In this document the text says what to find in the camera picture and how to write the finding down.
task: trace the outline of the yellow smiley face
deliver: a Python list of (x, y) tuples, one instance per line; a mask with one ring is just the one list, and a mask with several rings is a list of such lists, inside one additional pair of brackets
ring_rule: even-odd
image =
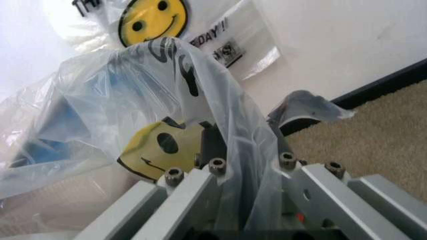
[(160, 37), (178, 37), (186, 24), (182, 0), (132, 0), (121, 15), (118, 35), (127, 47)]

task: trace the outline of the plastic bag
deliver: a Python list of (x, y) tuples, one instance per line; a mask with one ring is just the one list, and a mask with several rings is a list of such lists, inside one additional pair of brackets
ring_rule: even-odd
[(179, 37), (213, 55), (237, 80), (261, 72), (280, 56), (252, 0), (104, 0), (87, 3), (87, 11), (75, 2), (84, 17), (69, 0), (44, 0), (43, 5), (53, 28), (80, 53)]
[(137, 131), (165, 117), (186, 126), (209, 121), (227, 143), (233, 172), (216, 227), (237, 229), (239, 212), (255, 200), (261, 166), (277, 158), (276, 136), (230, 72), (176, 38), (72, 58), (3, 102), (0, 117), (7, 120), (0, 151), (14, 150), (0, 162), (0, 199), (112, 164)]
[(165, 117), (185, 129), (215, 123), (226, 142), (216, 229), (263, 229), (280, 216), (266, 119), (212, 56), (162, 38), (72, 58), (0, 104), (0, 234), (83, 229), (135, 181), (115, 163), (132, 136)]
[(0, 238), (20, 235), (17, 239), (47, 239), (47, 235), (21, 235), (81, 231), (137, 180), (122, 166), (112, 164), (1, 199)]

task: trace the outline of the carpet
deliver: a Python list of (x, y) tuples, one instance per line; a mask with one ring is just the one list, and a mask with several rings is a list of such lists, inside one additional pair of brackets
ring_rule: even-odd
[(309, 164), (335, 161), (353, 178), (380, 174), (427, 202), (427, 80), (361, 105), (353, 118), (286, 140)]

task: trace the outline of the metal bar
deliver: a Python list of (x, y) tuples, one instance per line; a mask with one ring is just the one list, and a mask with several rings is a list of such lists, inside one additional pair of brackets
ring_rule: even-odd
[(182, 239), (215, 219), (220, 194), (212, 174), (193, 169), (132, 239)]
[(165, 189), (139, 181), (75, 240), (130, 239), (166, 198)]
[(348, 187), (413, 239), (427, 239), (427, 206), (381, 175), (352, 179)]
[(283, 174), (283, 191), (319, 228), (332, 221), (349, 239), (408, 237), (320, 164)]

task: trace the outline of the hex socket bolt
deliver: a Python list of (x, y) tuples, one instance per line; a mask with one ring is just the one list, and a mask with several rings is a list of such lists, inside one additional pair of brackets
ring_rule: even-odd
[(220, 158), (215, 157), (209, 161), (209, 172), (213, 175), (220, 176), (226, 173), (227, 162)]
[(339, 179), (342, 179), (344, 177), (344, 173), (346, 172), (346, 168), (335, 161), (325, 163), (324, 167)]
[(184, 172), (179, 167), (171, 167), (164, 174), (166, 184), (171, 187), (176, 187), (184, 179)]
[(279, 156), (279, 164), (280, 167), (292, 170), (297, 165), (297, 158), (295, 158), (294, 154), (292, 152), (282, 152)]

